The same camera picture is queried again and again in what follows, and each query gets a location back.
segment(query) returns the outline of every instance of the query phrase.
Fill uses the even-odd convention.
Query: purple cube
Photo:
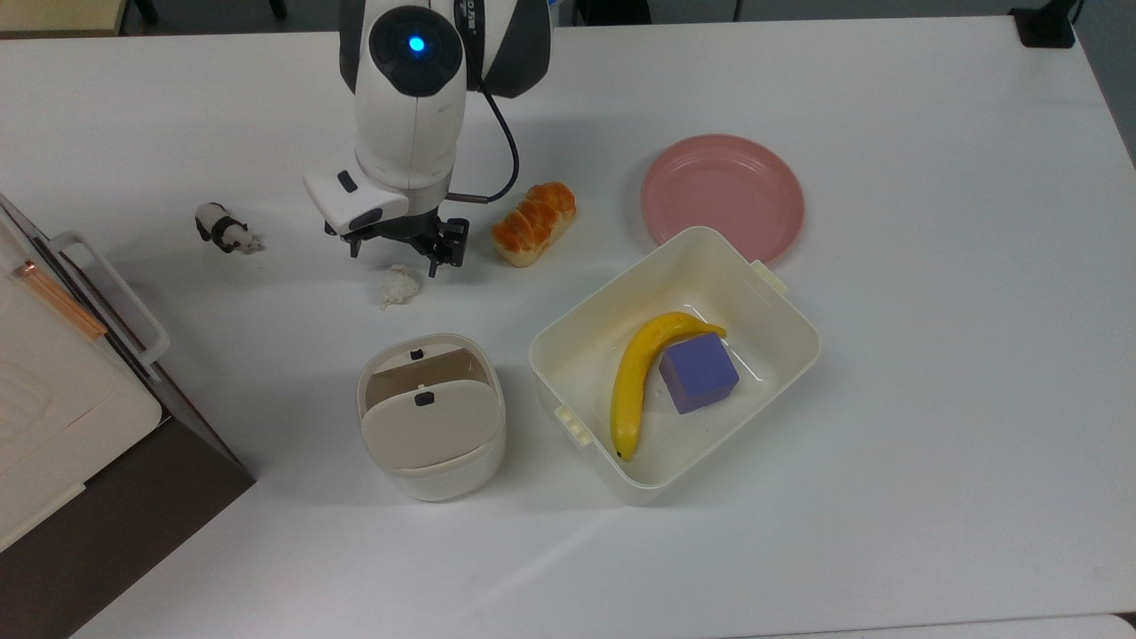
[[[667,348],[659,372],[680,415],[726,399],[737,385],[737,371],[717,333]]]

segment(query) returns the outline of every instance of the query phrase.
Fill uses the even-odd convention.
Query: bread roll
[[[493,246],[513,266],[528,266],[576,219],[576,198],[560,182],[537,184],[493,225]]]

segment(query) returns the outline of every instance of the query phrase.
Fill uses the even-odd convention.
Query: yellow banana
[[[611,442],[616,446],[616,455],[624,462],[632,460],[635,447],[638,446],[640,424],[643,422],[643,388],[654,356],[674,340],[703,333],[726,337],[726,330],[721,326],[707,324],[688,313],[663,313],[644,324],[627,345],[624,357],[619,360],[616,387],[611,393]]]

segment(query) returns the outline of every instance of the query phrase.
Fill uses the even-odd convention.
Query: pink plate
[[[804,223],[804,194],[772,151],[734,135],[687,138],[643,179],[640,204],[661,244],[691,226],[721,233],[746,259],[780,257]]]

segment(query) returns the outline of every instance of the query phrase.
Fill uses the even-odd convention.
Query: panda figurine
[[[228,210],[217,202],[201,205],[194,217],[201,239],[206,242],[211,240],[225,252],[236,250],[250,255],[265,249],[260,240],[249,232],[248,224],[234,219]]]

